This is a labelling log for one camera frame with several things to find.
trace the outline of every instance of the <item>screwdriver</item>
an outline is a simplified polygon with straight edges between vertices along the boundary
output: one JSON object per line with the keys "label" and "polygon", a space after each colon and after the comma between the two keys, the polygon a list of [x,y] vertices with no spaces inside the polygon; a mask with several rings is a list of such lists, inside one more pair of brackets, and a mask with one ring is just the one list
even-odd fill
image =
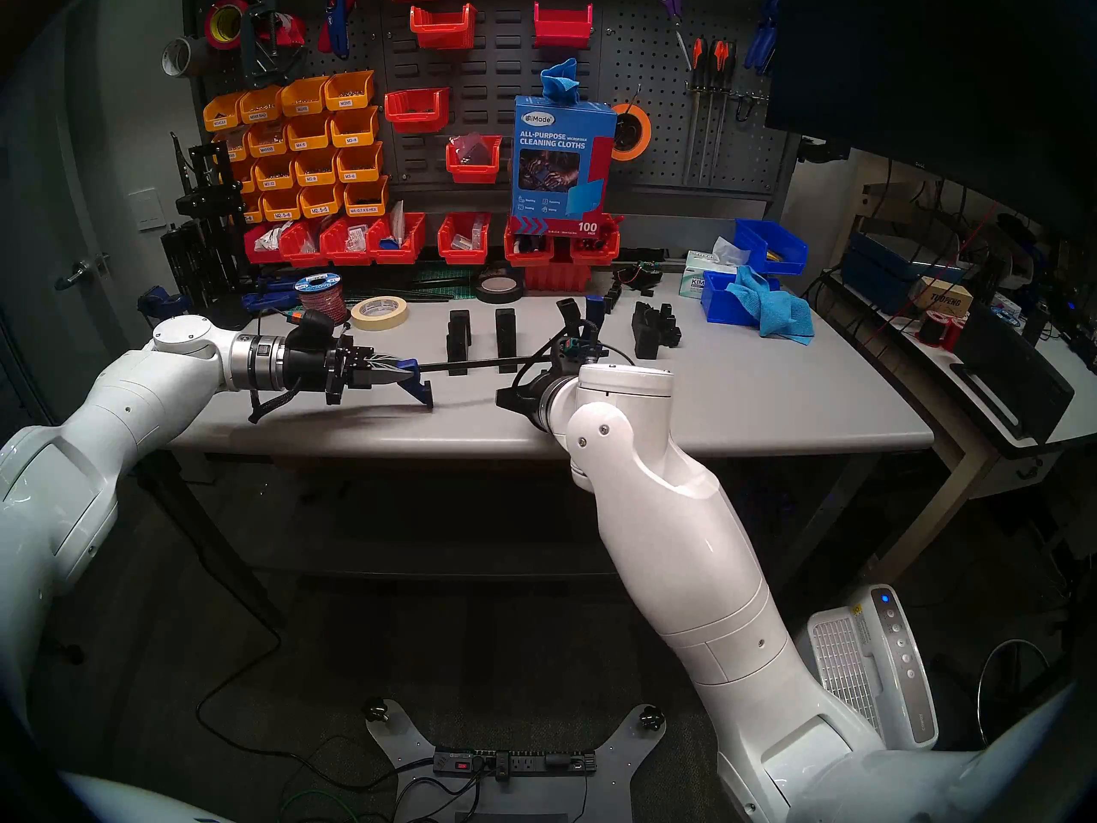
{"label": "screwdriver", "polygon": [[[720,74],[724,69],[724,64],[727,61],[727,42],[726,41],[714,41],[712,44],[712,50],[709,54],[709,70],[705,76],[706,87],[709,91],[709,116],[704,123],[704,140],[701,142],[701,168],[697,172],[697,181],[700,184],[701,180],[704,178],[704,158],[709,151],[709,133],[712,129],[712,101],[715,99],[716,86],[720,81]],[[713,154],[712,160],[716,160],[715,153]],[[709,169],[709,180],[712,181],[712,166]]]}
{"label": "screwdriver", "polygon": [[724,102],[720,108],[720,123],[716,124],[716,145],[712,149],[712,164],[709,166],[709,184],[712,184],[712,170],[716,167],[716,159],[720,156],[720,142],[724,137],[724,120],[727,117],[727,98],[732,95],[732,80],[735,78],[735,60],[738,46],[735,41],[727,45],[727,54],[720,64],[716,78],[713,81],[716,90],[724,94]]}
{"label": "screwdriver", "polygon": [[686,172],[682,173],[682,184],[689,182],[689,170],[693,161],[693,140],[697,138],[697,115],[701,109],[701,89],[705,86],[705,71],[709,65],[709,44],[703,37],[693,42],[693,57],[690,60],[693,68],[690,74],[688,90],[693,92],[693,116],[689,124],[689,138],[686,143]]}

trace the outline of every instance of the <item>black electrical tape roll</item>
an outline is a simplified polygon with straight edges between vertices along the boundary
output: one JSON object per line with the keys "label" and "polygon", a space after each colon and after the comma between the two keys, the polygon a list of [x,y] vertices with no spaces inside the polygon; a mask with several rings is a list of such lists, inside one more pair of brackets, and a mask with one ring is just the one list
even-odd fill
{"label": "black electrical tape roll", "polygon": [[484,303],[505,304],[519,301],[525,294],[522,275],[506,268],[489,268],[473,281],[473,294]]}
{"label": "black electrical tape roll", "polygon": [[918,341],[934,348],[938,347],[941,339],[945,338],[945,330],[948,329],[948,316],[941,315],[939,312],[927,312],[926,320],[918,330]]}

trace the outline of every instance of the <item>tool wall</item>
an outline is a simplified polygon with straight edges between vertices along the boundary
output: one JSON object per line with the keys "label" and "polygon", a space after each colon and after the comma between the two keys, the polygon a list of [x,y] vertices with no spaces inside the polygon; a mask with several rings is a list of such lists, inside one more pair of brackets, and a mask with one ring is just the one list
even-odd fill
{"label": "tool wall", "polygon": [[[199,29],[213,1],[197,1],[194,20]],[[657,0],[538,0],[542,9],[577,10],[593,4],[595,31],[589,48],[576,52],[534,47],[533,1],[422,3],[429,11],[460,11],[464,3],[472,2],[477,10],[473,47],[445,50],[419,47],[409,29],[409,3],[358,0],[348,19],[347,60],[316,48],[326,0],[279,0],[279,10],[302,18],[306,24],[303,69],[293,78],[372,69],[377,105],[391,91],[451,89],[450,122],[439,133],[398,135],[382,119],[380,137],[384,142],[385,171],[392,177],[397,194],[467,189],[454,184],[446,171],[445,145],[450,136],[470,132],[502,136],[500,171],[494,190],[506,191],[510,182],[514,97],[540,94],[541,70],[575,56],[583,99],[615,104],[635,98],[652,122],[648,148],[633,161],[613,164],[610,188],[614,192],[704,192],[758,200],[777,195],[789,136],[765,126],[769,77],[760,77],[742,65],[765,0],[685,2],[678,29],[687,47],[701,35],[709,40],[734,40],[738,43],[739,60],[714,164],[712,153],[724,98],[712,95],[710,120],[710,95],[701,94],[693,173],[688,184],[682,184],[681,179],[693,105],[693,94],[686,90],[690,69],[675,36],[675,24],[664,7]],[[223,57],[223,65],[201,80],[207,100],[245,90],[237,53]],[[742,102],[737,95],[743,95]],[[787,182],[790,171],[783,172]]]}

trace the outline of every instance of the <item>metal base plate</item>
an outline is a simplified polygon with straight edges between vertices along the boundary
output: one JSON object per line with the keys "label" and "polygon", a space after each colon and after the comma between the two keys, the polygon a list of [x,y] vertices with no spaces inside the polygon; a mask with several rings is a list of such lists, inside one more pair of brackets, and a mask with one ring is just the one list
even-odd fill
{"label": "metal base plate", "polygon": [[[384,749],[393,766],[399,767],[433,755],[434,745],[419,733],[399,703],[385,699],[385,704],[388,707],[388,721],[371,722],[369,728],[373,740]],[[641,763],[667,731],[666,722],[658,731],[641,728],[640,714],[646,707],[637,704],[633,708],[612,736],[596,749],[598,770],[591,776],[517,776],[501,782],[496,781],[494,776],[485,776],[480,780],[480,798],[474,820],[484,823],[567,823],[581,812],[584,823],[631,823],[630,782]],[[423,776],[434,778],[430,765],[421,770],[400,774],[397,796],[414,779]],[[460,777],[440,777],[438,780],[450,790],[459,790],[468,783],[467,779]],[[436,786],[422,785],[404,794],[394,821],[402,823],[430,814],[438,823],[460,823],[472,809],[475,792],[473,788],[444,811],[433,813],[452,798]]]}

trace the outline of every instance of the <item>unimade logo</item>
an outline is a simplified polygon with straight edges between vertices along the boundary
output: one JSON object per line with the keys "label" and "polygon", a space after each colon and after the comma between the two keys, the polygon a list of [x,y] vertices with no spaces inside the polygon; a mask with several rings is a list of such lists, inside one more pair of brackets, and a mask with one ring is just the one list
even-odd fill
{"label": "unimade logo", "polygon": [[546,111],[531,111],[522,115],[527,126],[552,126],[556,119]]}

